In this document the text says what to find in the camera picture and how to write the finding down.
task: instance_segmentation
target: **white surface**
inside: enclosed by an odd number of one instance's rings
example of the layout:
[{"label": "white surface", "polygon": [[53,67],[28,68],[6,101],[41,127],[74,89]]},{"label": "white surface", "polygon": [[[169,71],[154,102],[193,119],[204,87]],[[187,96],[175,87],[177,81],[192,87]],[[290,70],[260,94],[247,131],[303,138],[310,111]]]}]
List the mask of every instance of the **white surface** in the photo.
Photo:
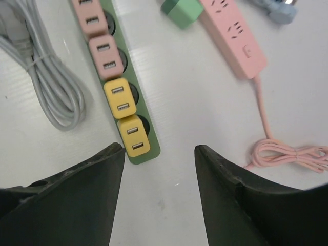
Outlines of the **white surface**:
[{"label": "white surface", "polygon": [[[162,153],[140,166],[126,162],[110,245],[207,245],[194,147],[246,164],[264,138],[252,86],[235,79],[199,23],[181,31],[156,0],[115,2]],[[295,146],[328,144],[328,2],[299,1],[296,21],[282,28],[237,3],[269,60],[262,78],[274,135]],[[0,51],[0,187],[28,185],[121,142],[68,1],[38,6],[56,53],[84,81],[87,117],[72,132],[54,129],[30,78]],[[328,173],[293,165],[254,172],[302,189],[328,181]]]}]

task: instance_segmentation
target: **cable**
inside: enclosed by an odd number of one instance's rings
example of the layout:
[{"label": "cable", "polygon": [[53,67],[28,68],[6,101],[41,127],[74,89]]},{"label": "cable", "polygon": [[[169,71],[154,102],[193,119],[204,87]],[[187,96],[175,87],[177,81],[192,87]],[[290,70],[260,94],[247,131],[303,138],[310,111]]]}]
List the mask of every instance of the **cable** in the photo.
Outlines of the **cable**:
[{"label": "cable", "polygon": [[[328,171],[328,146],[293,148],[273,138],[265,111],[261,79],[257,76],[253,80],[257,89],[258,106],[267,139],[255,144],[252,163],[245,168],[249,170],[253,166],[274,167],[295,162],[317,173]],[[261,156],[264,151],[275,152],[277,155]]]},{"label": "cable", "polygon": [[50,123],[61,131],[75,128],[85,114],[80,81],[48,45],[35,0],[26,3],[0,0],[0,29],[3,28],[4,31],[0,30],[0,48],[29,73]]}]

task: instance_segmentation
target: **green base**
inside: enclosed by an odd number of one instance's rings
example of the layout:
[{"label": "green base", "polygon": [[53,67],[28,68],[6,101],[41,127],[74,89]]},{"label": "green base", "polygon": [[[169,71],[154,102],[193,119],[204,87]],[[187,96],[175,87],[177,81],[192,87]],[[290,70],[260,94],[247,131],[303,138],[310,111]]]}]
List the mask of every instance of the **green base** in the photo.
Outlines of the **green base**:
[{"label": "green base", "polygon": [[203,11],[198,0],[166,0],[161,10],[180,28],[194,23]]},{"label": "green base", "polygon": [[149,143],[150,143],[150,151],[146,154],[143,154],[143,155],[137,156],[137,157],[130,157],[129,156],[129,159],[130,159],[131,163],[137,165],[137,164],[141,164],[143,162],[146,162],[148,160],[154,159],[157,156],[159,156],[160,146],[159,146],[159,143],[158,143],[158,140],[157,140],[157,137],[156,137],[156,133],[155,133],[152,121],[150,119],[150,116],[149,116],[149,113],[148,113],[148,110],[147,110],[147,107],[146,107],[144,97],[142,95],[142,91],[141,91],[137,76],[136,76],[134,68],[133,68],[131,58],[129,56],[129,50],[128,50],[128,47],[126,45],[123,33],[122,33],[122,29],[119,25],[119,21],[118,21],[118,18],[116,16],[113,4],[110,0],[101,0],[101,5],[102,5],[104,10],[106,10],[107,12],[109,12],[113,16],[114,21],[116,23],[116,30],[115,30],[115,33],[114,33],[113,37],[115,39],[115,42],[116,42],[117,46],[122,51],[124,51],[125,55],[127,56],[128,67],[127,67],[126,71],[124,72],[124,74],[122,75],[122,77],[126,78],[131,84],[133,84],[139,92],[139,102],[137,103],[137,113],[136,114],[141,115],[144,118],[146,118],[147,121],[149,122],[149,125],[150,125],[150,132],[149,132],[149,135],[148,135],[148,140],[149,140]]}]

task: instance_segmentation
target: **coiled gray cable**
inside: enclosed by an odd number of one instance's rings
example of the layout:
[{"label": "coiled gray cable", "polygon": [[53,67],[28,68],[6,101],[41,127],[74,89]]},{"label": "coiled gray cable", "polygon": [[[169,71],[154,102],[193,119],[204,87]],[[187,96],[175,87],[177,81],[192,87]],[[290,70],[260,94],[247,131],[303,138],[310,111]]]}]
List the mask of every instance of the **coiled gray cable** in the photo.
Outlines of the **coiled gray cable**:
[{"label": "coiled gray cable", "polygon": [[[8,14],[10,11],[5,14],[4,4],[14,14]],[[26,22],[22,22],[22,26],[17,24],[20,17]],[[0,48],[29,73],[46,117],[61,131],[75,128],[85,114],[84,96],[78,85],[79,80],[50,49],[35,0],[27,0],[26,3],[21,0],[0,0],[0,21],[7,27],[6,32],[0,31],[0,34],[7,36],[0,35]],[[28,30],[27,36],[24,36],[24,28]]]}]

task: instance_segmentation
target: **round black hole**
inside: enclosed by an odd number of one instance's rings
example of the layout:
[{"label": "round black hole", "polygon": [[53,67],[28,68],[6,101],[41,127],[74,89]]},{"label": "round black hole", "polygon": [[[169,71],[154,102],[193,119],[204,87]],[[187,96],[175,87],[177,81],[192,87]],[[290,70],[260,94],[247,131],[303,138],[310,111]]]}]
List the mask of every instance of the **round black hole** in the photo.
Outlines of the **round black hole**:
[{"label": "round black hole", "polygon": [[146,134],[147,134],[147,136],[148,136],[149,133],[150,133],[150,124],[149,124],[149,122],[148,122],[148,120],[147,120],[146,118],[144,118],[144,117],[141,116],[141,115],[138,115],[138,116],[139,116],[139,118],[141,119],[142,124],[143,124],[143,127],[145,128]]},{"label": "round black hole", "polygon": [[108,24],[108,32],[111,35],[114,35],[115,31],[116,31],[116,23],[115,20],[113,18],[113,16],[108,13],[107,11],[104,11],[105,17],[106,17],[106,21]]},{"label": "round black hole", "polygon": [[126,69],[128,68],[128,58],[127,55],[125,55],[124,51],[121,50],[120,48],[118,49],[119,51],[119,56],[121,57],[122,63],[123,63],[123,67],[124,67],[124,72],[126,71]]},{"label": "round black hole", "polygon": [[134,99],[135,104],[137,104],[139,102],[139,92],[138,89],[134,86],[134,84],[129,82],[129,86],[132,92],[132,96]]},{"label": "round black hole", "polygon": [[45,181],[45,180],[39,180],[39,181],[34,182],[33,184],[31,184],[29,187],[45,186],[47,184],[48,184],[47,181]]}]

